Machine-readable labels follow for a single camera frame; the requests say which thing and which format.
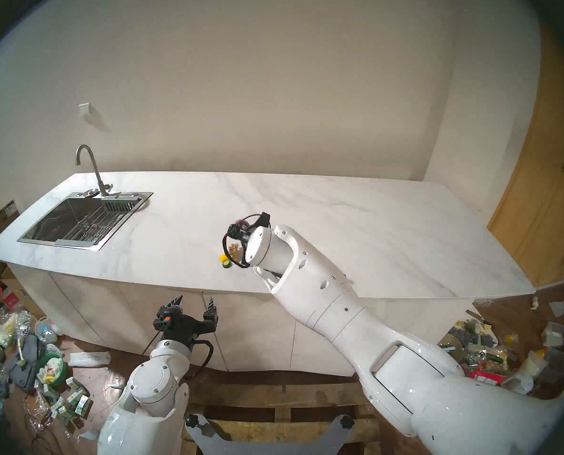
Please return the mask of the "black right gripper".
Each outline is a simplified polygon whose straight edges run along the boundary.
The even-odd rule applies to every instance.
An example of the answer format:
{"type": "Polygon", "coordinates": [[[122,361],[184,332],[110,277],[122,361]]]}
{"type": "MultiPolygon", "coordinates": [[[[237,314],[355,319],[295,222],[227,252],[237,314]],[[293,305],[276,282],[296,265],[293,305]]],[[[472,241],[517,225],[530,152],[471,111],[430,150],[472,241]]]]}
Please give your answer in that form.
{"type": "Polygon", "coordinates": [[[251,224],[231,224],[229,226],[229,238],[245,250],[253,232],[251,224]]]}

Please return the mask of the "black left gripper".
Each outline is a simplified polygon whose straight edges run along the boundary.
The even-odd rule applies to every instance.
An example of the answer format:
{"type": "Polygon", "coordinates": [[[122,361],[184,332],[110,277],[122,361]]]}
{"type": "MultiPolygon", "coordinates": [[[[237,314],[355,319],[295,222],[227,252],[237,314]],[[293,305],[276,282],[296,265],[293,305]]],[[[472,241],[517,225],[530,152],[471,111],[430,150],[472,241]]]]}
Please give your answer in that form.
{"type": "Polygon", "coordinates": [[[193,317],[182,317],[182,298],[183,296],[177,296],[159,308],[154,319],[154,329],[166,330],[167,341],[175,341],[187,348],[193,348],[199,336],[216,331],[218,324],[217,307],[214,298],[211,296],[201,322],[193,317]]]}

